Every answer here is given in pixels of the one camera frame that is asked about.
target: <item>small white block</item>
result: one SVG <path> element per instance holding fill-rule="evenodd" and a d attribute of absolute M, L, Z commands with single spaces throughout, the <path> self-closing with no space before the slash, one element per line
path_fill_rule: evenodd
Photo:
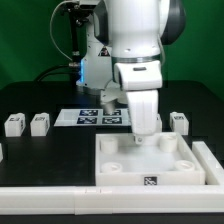
<path fill-rule="evenodd" d="M 0 143 L 0 162 L 3 160 L 2 145 Z"/>
<path fill-rule="evenodd" d="M 173 132 L 188 135 L 189 122 L 183 113 L 170 113 L 170 127 Z"/>
<path fill-rule="evenodd" d="M 50 117 L 47 113 L 36 114 L 30 123 L 32 136 L 46 136 L 50 127 Z"/>
<path fill-rule="evenodd" d="M 25 127 L 26 123 L 24 114 L 11 114 L 5 122 L 5 135 L 6 137 L 21 136 Z"/>

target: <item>blue light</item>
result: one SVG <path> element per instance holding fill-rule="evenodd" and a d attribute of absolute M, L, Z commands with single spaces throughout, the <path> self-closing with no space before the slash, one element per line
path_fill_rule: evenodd
<path fill-rule="evenodd" d="M 84 62 L 83 62 L 83 60 L 81 61 L 80 75 L 81 75 L 81 78 L 80 78 L 79 81 L 81 83 L 83 83 L 84 82 Z"/>

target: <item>green backdrop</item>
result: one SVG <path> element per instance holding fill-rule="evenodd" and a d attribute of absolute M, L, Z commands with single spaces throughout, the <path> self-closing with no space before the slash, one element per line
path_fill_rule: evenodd
<path fill-rule="evenodd" d="M 59 2 L 0 1 L 0 88 L 33 80 L 51 66 L 67 64 L 49 36 L 49 20 Z M 200 81 L 224 99 L 224 0 L 183 3 L 187 27 L 178 41 L 165 47 L 164 79 Z M 54 24 L 57 42 L 70 54 L 68 18 L 57 15 Z"/>

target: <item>black tabletop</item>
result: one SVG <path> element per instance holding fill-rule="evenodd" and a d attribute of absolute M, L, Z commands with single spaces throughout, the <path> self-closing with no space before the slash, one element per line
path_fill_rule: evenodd
<path fill-rule="evenodd" d="M 0 163 L 3 186 L 94 186 L 95 134 L 131 132 L 130 127 L 53 127 L 63 108 L 100 108 L 98 96 L 77 92 L 68 82 L 20 82 L 0 90 Z M 170 131 L 169 114 L 181 112 L 190 122 L 192 141 L 205 141 L 216 158 L 224 160 L 224 103 L 198 82 L 169 81 L 160 90 L 163 131 Z M 26 115 L 19 138 L 6 138 L 4 122 L 13 113 Z M 31 137 L 29 123 L 36 113 L 50 114 L 46 137 Z M 223 214 L 122 214 L 0 216 L 0 223 L 223 223 Z"/>

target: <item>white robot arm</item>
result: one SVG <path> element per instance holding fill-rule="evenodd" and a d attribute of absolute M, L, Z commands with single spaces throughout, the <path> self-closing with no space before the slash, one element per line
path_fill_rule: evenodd
<path fill-rule="evenodd" d="M 141 144 L 156 130 L 160 38 L 171 43 L 183 31 L 183 6 L 177 0 L 102 0 L 94 21 L 96 38 L 112 47 L 113 80 L 126 92 L 132 132 Z"/>

